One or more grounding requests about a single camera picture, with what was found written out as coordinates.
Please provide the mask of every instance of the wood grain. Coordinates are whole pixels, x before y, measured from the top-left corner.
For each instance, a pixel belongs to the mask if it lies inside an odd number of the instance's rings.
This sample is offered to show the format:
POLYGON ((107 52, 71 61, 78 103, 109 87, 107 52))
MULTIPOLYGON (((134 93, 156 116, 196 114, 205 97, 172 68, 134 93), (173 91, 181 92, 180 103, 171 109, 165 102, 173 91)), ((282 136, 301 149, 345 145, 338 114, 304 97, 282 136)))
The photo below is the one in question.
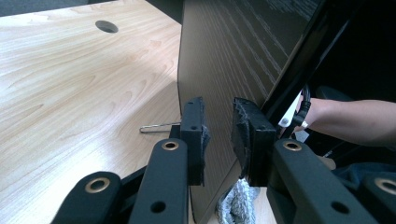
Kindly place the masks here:
POLYGON ((138 128, 180 119, 180 30, 142 0, 0 18, 2 223, 49 223, 83 176, 147 164, 167 133, 138 128))
POLYGON ((191 188, 198 223, 210 219, 218 198, 240 175, 231 142, 233 98, 263 105, 318 2, 185 0, 177 82, 180 103, 202 96, 212 135, 205 154, 205 187, 191 188))

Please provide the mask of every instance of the wooden desk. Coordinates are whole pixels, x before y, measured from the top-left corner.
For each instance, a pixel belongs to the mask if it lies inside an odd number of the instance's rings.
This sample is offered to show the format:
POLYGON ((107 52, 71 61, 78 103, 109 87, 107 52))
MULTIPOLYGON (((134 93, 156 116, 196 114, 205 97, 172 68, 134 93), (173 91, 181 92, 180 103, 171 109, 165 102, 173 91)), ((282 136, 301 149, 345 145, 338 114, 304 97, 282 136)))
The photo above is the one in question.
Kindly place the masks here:
POLYGON ((143 0, 0 18, 2 223, 49 223, 83 176, 147 164, 167 133, 139 127, 179 120, 180 30, 143 0))

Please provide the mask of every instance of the black bracket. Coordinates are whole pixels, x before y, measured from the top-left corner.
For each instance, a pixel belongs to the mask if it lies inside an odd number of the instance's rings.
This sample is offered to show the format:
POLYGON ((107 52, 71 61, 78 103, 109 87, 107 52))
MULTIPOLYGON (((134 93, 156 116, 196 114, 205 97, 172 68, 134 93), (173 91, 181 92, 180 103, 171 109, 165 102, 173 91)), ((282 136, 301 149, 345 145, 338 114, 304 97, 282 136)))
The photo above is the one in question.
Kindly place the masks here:
POLYGON ((204 184, 204 102, 191 99, 181 124, 158 142, 148 165, 122 180, 110 172, 82 178, 52 223, 187 223, 189 185, 204 184))

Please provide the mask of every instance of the gray fabric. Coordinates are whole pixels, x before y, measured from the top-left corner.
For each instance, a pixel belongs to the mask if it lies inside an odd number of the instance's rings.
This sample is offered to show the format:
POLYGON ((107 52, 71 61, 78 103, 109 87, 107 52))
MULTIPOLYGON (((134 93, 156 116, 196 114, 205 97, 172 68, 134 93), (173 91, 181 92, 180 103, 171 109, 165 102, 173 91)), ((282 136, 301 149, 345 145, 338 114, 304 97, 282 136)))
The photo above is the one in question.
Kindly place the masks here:
POLYGON ((77 7, 110 0, 0 0, 0 17, 77 7))
POLYGON ((220 224, 254 224, 254 200, 260 188, 252 188, 245 179, 239 179, 218 201, 218 220, 220 224))

